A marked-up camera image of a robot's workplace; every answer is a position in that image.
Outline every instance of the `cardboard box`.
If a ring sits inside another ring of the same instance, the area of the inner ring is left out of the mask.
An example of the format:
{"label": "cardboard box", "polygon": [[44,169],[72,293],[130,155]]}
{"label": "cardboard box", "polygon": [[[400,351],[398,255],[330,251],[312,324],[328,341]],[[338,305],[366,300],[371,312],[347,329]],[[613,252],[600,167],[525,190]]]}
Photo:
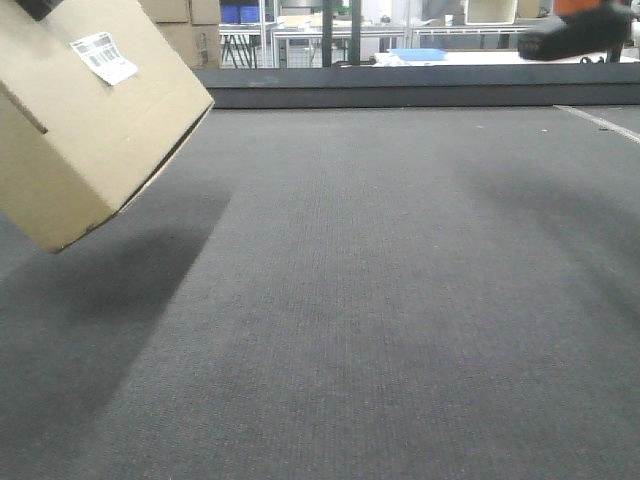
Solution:
{"label": "cardboard box", "polygon": [[218,25],[221,22],[219,0],[191,0],[193,25]]}
{"label": "cardboard box", "polygon": [[202,65],[202,58],[196,48],[196,33],[193,25],[190,23],[158,23],[156,26],[184,63],[189,67]]}
{"label": "cardboard box", "polygon": [[189,0],[139,0],[143,10],[154,22],[190,22]]}
{"label": "cardboard box", "polygon": [[196,49],[200,55],[200,66],[207,68],[220,67],[220,29],[218,25],[196,25]]}
{"label": "cardboard box", "polygon": [[[70,46],[98,32],[137,67],[115,86]],[[135,1],[65,0],[41,22],[0,2],[0,44],[0,209],[50,252],[126,207],[212,104]]]}
{"label": "cardboard box", "polygon": [[285,27],[321,27],[322,13],[314,13],[313,15],[283,15],[279,17],[278,20],[282,22]]}
{"label": "cardboard box", "polygon": [[518,0],[468,0],[467,25],[511,25],[516,20]]}
{"label": "cardboard box", "polygon": [[518,0],[518,16],[520,18],[538,18],[540,0]]}

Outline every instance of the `cardboard box on shelf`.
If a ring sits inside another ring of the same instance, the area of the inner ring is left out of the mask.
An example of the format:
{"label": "cardboard box on shelf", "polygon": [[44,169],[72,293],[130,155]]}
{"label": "cardboard box on shelf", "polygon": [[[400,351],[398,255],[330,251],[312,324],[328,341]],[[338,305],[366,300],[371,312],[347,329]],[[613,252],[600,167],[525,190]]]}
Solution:
{"label": "cardboard box on shelf", "polygon": [[154,22],[189,22],[189,0],[139,0],[142,9]]}
{"label": "cardboard box on shelf", "polygon": [[540,0],[518,0],[518,17],[537,18],[540,14]]}
{"label": "cardboard box on shelf", "polygon": [[201,67],[220,67],[220,28],[218,25],[195,25],[196,49],[200,55]]}
{"label": "cardboard box on shelf", "polygon": [[180,55],[189,67],[202,65],[202,58],[196,47],[196,33],[190,23],[157,23],[169,45]]}
{"label": "cardboard box on shelf", "polygon": [[278,22],[285,27],[321,27],[322,13],[314,13],[313,15],[283,15],[278,18]]}
{"label": "cardboard box on shelf", "polygon": [[219,0],[191,0],[191,23],[193,25],[218,25],[220,22]]}
{"label": "cardboard box on shelf", "polygon": [[467,25],[510,25],[516,19],[518,0],[469,0],[465,3]]}

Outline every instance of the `white container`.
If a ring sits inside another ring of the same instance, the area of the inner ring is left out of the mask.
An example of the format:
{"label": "white container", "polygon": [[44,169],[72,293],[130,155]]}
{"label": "white container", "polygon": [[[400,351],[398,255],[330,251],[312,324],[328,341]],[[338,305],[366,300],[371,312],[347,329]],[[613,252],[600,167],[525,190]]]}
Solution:
{"label": "white container", "polygon": [[467,0],[467,25],[511,25],[516,20],[518,0]]}

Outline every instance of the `blue bin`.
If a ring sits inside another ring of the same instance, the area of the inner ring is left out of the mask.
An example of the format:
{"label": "blue bin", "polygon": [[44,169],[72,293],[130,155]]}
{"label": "blue bin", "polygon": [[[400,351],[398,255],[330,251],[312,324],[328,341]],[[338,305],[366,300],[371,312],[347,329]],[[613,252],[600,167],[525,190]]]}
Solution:
{"label": "blue bin", "polygon": [[436,48],[392,48],[389,53],[395,53],[406,62],[433,62],[444,60],[447,52]]}
{"label": "blue bin", "polygon": [[258,23],[260,21],[260,7],[246,5],[240,7],[240,23]]}
{"label": "blue bin", "polygon": [[222,23],[240,23],[240,7],[238,5],[221,5]]}

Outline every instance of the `barcode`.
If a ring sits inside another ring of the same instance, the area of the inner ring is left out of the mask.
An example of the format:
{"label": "barcode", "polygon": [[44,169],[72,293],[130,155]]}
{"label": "barcode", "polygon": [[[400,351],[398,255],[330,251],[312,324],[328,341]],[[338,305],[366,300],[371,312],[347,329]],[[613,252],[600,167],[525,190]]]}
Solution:
{"label": "barcode", "polygon": [[111,44],[111,39],[109,38],[109,35],[106,34],[102,34],[100,36],[100,38],[98,38],[98,40],[96,40],[95,42],[93,42],[93,44],[96,47],[104,47],[106,45]]}
{"label": "barcode", "polygon": [[111,38],[107,34],[100,35],[97,40],[94,40],[90,43],[76,42],[73,44],[75,49],[81,54],[88,53],[91,50],[95,50],[96,48],[106,47],[107,45],[111,45]]}
{"label": "barcode", "polygon": [[91,60],[96,67],[105,65],[113,60],[117,60],[118,58],[120,58],[120,55],[118,55],[117,50],[113,47],[109,47],[101,52],[95,52],[89,55],[89,60]]}

